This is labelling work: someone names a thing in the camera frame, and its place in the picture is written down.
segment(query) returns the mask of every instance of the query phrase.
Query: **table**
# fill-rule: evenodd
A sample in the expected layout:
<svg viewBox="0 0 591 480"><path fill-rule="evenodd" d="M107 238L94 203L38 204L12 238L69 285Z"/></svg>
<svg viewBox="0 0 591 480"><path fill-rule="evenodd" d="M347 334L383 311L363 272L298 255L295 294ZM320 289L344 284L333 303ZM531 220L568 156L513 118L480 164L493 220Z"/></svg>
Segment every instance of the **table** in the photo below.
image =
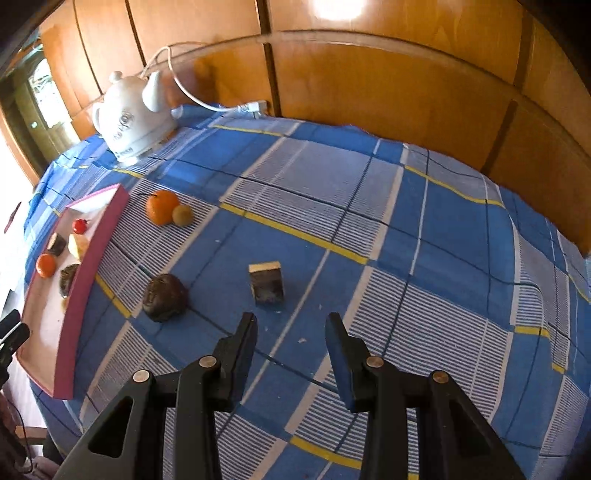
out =
<svg viewBox="0 0 591 480"><path fill-rule="evenodd" d="M131 199L86 306L74 399L33 390L50 432L72 448L140 368L174 371L211 353L243 311L259 339L241 405L216 417L226 479L353 479L366 415L336 392L324 318L401 369L443 368L531 478L554 478L589 430L590 262L519 196L472 168L354 127L211 115L185 106L159 151L119 168L99 136L58 158L25 226L26 281L62 209L114 183ZM144 214L160 188L192 206L189 227ZM248 264L279 260L280 306L257 306ZM141 311L169 271L190 310L166 324ZM168 412L164 475L171 472ZM408 411L409 474L418 472Z"/></svg>

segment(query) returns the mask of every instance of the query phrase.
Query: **red fruit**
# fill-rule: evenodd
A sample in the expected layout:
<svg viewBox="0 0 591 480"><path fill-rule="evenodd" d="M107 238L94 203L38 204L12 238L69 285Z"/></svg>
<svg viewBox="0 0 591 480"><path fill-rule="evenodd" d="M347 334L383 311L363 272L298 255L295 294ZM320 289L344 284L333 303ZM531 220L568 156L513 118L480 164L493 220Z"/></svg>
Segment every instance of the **red fruit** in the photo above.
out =
<svg viewBox="0 0 591 480"><path fill-rule="evenodd" d="M72 224L72 230L74 230L74 233L82 235L84 232L86 232L87 224L88 220L84 220L83 218L77 218L76 220L74 220L74 223Z"/></svg>

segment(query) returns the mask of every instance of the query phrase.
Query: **metal screw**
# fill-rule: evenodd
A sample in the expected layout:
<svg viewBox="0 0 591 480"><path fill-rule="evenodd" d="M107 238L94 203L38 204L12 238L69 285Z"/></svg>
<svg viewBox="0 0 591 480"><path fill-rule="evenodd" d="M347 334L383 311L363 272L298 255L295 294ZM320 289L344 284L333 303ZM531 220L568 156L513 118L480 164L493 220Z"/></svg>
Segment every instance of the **metal screw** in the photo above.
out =
<svg viewBox="0 0 591 480"><path fill-rule="evenodd" d="M150 372L148 372L147 370L138 370L136 373L134 373L134 382L142 383L149 378Z"/></svg>
<svg viewBox="0 0 591 480"><path fill-rule="evenodd" d="M203 368L211 368L217 363L217 359L213 355L206 355L199 359L199 365Z"/></svg>
<svg viewBox="0 0 591 480"><path fill-rule="evenodd" d="M368 364L368 367L379 368L379 367L383 366L384 360L382 360L378 356L369 356L368 359L365 361L365 363Z"/></svg>
<svg viewBox="0 0 591 480"><path fill-rule="evenodd" d="M449 375L441 370L433 372L433 380L437 383L447 383L449 381Z"/></svg>

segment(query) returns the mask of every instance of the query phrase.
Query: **tangerine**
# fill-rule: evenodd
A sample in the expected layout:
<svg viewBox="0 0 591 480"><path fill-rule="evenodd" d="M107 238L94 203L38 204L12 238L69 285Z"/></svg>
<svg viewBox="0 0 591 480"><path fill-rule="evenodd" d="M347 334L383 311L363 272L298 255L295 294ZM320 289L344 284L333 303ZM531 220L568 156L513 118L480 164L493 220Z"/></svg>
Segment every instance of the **tangerine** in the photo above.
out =
<svg viewBox="0 0 591 480"><path fill-rule="evenodd" d="M56 258L51 254L39 255L35 268L41 278L49 278L56 272Z"/></svg>
<svg viewBox="0 0 591 480"><path fill-rule="evenodd" d="M170 190L157 190L146 200L146 215L158 226L173 221L173 210L180 204L178 197Z"/></svg>

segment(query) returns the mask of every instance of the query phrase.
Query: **cable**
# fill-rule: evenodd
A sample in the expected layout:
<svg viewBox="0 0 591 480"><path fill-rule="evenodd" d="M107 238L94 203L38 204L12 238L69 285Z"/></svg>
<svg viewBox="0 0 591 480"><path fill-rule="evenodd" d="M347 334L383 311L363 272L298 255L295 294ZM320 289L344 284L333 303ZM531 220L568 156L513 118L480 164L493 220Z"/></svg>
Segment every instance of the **cable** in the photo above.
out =
<svg viewBox="0 0 591 480"><path fill-rule="evenodd" d="M214 112L252 112L252 113L254 113L254 112L261 111L261 102L264 100L262 100L261 102L243 103L241 105L236 105L231 108L224 108L224 107L220 108L220 107L209 105L208 103L202 102L197 97L193 96L184 87L184 85L181 83L181 81L178 79L177 74L173 68L173 62L172 62L173 49L172 49L172 47L177 46L177 45L205 45L205 43L202 43L202 42L179 42L179 43L174 43L174 44L166 45L164 47L159 48L158 51L154 55L152 55L152 58L150 58L150 60L148 60L148 62L146 63L146 66L142 70L142 73L139 74L139 78L144 78L148 69L152 66L152 64L155 61L157 61L158 56L163 51L166 51L167 52L168 69L173 74L174 82L177 84L178 88L180 88L181 91L196 104L201 105L202 107L207 108L208 110L212 110Z"/></svg>
<svg viewBox="0 0 591 480"><path fill-rule="evenodd" d="M25 450L27 451L27 458L29 459L30 468L29 468L28 472L22 472L22 473L24 473L24 474L31 473L33 471L33 458L31 457L31 446L29 445L29 440L27 439L27 429L25 428L25 422L22 419L21 412L19 411L17 406L14 403L12 403L9 399L6 399L6 401L8 403L10 403L11 407L17 411L18 418L21 420L22 434L25 437Z"/></svg>

